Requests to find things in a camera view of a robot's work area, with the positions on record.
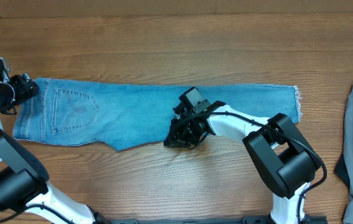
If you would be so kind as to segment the light blue denim jeans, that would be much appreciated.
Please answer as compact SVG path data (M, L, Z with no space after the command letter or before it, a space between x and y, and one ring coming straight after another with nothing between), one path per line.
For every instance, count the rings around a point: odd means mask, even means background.
M37 78L39 92L23 102L16 139L59 146L103 142L116 151L163 141L185 86L129 85ZM210 102L259 117L277 113L301 119L297 86L237 84L200 86Z

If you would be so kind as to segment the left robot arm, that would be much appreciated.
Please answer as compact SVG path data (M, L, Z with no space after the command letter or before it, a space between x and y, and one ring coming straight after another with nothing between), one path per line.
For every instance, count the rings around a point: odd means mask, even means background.
M16 106L38 93L27 73L10 77L0 58L0 114L16 115ZM0 212L4 210L15 212L10 219L31 213L51 223L108 223L99 212L58 190L43 164L3 130L0 120Z

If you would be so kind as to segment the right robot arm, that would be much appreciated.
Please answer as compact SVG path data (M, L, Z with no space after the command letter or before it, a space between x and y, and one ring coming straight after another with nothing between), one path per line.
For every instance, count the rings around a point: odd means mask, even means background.
M273 193L268 215L244 216L241 223L327 223L303 211L306 193L326 180L326 166L287 115L251 116L222 101L210 103L195 87L179 100L164 146L194 149L208 135L242 142Z

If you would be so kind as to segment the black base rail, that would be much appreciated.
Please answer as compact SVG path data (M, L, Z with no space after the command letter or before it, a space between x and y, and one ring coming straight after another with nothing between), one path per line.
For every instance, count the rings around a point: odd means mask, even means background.
M113 219L111 224L272 224L270 215L246 216L242 218L184 219L184 220L138 220Z

